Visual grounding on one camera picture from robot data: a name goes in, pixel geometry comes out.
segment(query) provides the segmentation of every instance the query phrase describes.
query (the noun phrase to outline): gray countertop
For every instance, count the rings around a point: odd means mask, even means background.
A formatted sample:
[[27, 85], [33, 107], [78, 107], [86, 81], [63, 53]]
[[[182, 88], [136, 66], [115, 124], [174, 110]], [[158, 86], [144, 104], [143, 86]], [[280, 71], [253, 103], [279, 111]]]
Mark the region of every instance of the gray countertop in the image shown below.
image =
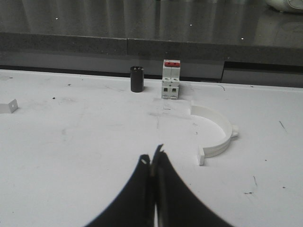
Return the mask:
[[262, 0], [0, 0], [0, 50], [303, 66], [303, 14]]

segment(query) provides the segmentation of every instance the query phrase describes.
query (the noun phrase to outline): red switch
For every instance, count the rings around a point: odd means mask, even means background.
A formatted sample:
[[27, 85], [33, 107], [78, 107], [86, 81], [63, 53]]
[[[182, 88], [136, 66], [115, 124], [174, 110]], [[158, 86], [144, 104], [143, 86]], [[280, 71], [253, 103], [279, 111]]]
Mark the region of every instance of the red switch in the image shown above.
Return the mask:
[[166, 62], [164, 62], [164, 66], [166, 66], [166, 67], [180, 67], [180, 63], [179, 62], [166, 61]]

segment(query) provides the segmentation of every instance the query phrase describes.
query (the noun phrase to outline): black capacitor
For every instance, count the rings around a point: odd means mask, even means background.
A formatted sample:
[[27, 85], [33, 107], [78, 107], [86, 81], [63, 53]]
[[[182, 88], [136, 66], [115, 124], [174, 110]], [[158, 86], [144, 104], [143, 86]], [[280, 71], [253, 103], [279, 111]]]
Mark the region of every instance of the black capacitor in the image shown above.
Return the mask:
[[142, 92], [144, 81], [144, 68], [141, 66], [131, 67], [131, 91]]

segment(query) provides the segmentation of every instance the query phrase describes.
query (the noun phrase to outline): white table surface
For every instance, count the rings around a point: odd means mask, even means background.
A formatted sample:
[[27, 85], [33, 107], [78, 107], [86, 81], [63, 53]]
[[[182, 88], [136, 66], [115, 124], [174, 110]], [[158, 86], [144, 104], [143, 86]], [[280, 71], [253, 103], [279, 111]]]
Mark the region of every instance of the white table surface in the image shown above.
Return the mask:
[[[128, 78], [0, 70], [0, 103], [19, 105], [0, 114], [0, 227], [86, 225], [161, 143], [193, 193], [232, 225], [303, 226], [303, 89], [182, 81], [172, 101], [160, 98], [160, 80], [144, 85], [132, 93]], [[239, 127], [204, 166], [198, 145], [224, 133], [191, 116], [191, 102]]]

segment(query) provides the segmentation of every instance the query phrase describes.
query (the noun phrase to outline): white curved piece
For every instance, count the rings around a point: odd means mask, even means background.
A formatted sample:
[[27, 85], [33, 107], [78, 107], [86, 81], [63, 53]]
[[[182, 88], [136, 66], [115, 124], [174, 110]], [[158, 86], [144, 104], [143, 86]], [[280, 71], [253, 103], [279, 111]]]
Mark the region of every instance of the white curved piece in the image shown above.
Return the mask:
[[208, 107], [192, 105], [190, 114], [213, 121], [221, 127], [225, 133], [225, 137], [217, 143], [208, 147], [204, 147], [203, 145], [199, 146], [198, 162], [199, 165], [202, 166], [204, 158], [213, 157], [225, 151], [230, 144], [231, 138], [238, 135], [239, 129], [236, 125], [232, 125], [225, 116]]

